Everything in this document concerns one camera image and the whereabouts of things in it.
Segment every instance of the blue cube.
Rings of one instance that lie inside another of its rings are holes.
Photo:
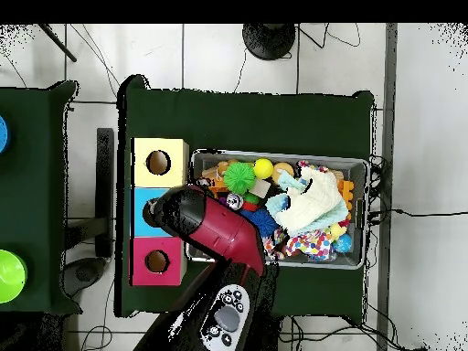
[[[161,197],[168,188],[140,188],[134,189],[134,219],[133,232],[135,237],[171,237],[161,228],[151,225],[149,207],[153,199]]]

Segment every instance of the shape sorter box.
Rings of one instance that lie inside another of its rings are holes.
[[[135,237],[171,237],[153,223],[149,214],[151,203],[167,190],[168,188],[134,189],[133,235]]]
[[[161,271],[152,271],[156,264],[149,258],[155,252],[165,257]],[[133,239],[133,286],[179,286],[186,273],[184,242],[178,237],[156,237]]]
[[[135,137],[135,186],[160,188],[183,185],[186,182],[188,152],[188,145],[182,139]]]

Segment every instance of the green table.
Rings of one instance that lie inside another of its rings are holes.
[[[80,311],[62,291],[64,259],[64,111],[77,85],[0,88],[0,115],[11,133],[0,154],[0,249],[27,265],[23,291],[0,312]]]
[[[119,161],[115,312],[168,311],[206,267],[189,262],[180,287],[128,284],[130,139],[183,138],[190,151],[229,149],[368,159],[374,97],[301,94],[259,95],[149,90],[131,76],[119,91]],[[274,314],[347,315],[362,320],[363,271],[281,267]]]

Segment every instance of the black stand base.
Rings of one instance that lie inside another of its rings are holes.
[[[250,54],[258,59],[275,60],[284,57],[294,44],[294,23],[282,25],[245,24],[242,37]]]
[[[112,255],[113,140],[113,129],[98,129],[95,218],[69,224],[66,230],[66,250],[94,237],[96,256],[108,258]]]

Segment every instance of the yellow ball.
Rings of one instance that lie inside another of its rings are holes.
[[[273,174],[273,164],[268,159],[259,159],[253,165],[253,172],[259,179],[267,179]]]

